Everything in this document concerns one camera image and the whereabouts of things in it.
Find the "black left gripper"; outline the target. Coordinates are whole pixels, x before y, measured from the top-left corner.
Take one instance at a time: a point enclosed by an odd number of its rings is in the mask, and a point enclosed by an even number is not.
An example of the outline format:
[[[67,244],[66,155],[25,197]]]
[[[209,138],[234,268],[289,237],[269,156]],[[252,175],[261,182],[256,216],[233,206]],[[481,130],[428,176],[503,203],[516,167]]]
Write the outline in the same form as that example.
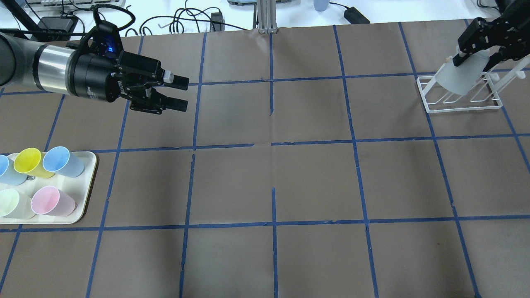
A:
[[[121,97],[131,102],[131,110],[153,114],[167,109],[185,113],[188,101],[164,96],[154,86],[187,91],[189,81],[165,71],[157,59],[127,51],[114,59],[76,50],[66,70],[69,95],[110,103]]]

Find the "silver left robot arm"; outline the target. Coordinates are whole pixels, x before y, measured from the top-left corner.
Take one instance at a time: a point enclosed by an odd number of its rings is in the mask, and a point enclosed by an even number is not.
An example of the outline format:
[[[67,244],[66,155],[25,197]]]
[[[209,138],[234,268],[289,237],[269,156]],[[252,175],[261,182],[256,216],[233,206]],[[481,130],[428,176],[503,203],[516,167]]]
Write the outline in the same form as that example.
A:
[[[185,112],[188,107],[186,100],[156,90],[187,90],[187,77],[163,69],[157,59],[125,51],[116,32],[101,28],[67,47],[1,34],[1,85],[110,103],[123,98],[131,110],[157,115],[166,109]]]

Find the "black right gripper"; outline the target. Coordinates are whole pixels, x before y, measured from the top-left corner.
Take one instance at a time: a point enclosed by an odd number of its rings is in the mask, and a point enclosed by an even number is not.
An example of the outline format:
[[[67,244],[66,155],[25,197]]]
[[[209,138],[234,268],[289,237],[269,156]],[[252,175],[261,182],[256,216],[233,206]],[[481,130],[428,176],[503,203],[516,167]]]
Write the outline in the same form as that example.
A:
[[[518,61],[529,55],[529,10],[528,0],[515,0],[509,4],[500,17],[488,22],[477,17],[458,38],[458,53],[452,58],[459,67],[475,53],[498,46],[483,68],[490,72],[494,66],[509,59]]]

